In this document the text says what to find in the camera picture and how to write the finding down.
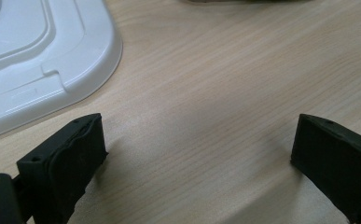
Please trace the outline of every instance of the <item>light wood tabletop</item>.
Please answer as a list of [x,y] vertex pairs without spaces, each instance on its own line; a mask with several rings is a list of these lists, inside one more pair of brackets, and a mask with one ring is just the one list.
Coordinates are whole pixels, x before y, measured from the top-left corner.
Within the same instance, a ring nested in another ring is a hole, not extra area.
[[69,223],[347,223],[289,161],[300,113],[361,134],[361,1],[106,2],[118,69],[1,134],[0,173],[99,112],[109,155]]

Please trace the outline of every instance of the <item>plastic lid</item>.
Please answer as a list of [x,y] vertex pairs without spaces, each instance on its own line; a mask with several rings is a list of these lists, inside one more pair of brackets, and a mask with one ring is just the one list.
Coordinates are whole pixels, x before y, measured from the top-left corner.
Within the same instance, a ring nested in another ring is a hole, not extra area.
[[91,95],[121,52],[103,0],[0,0],[0,133]]

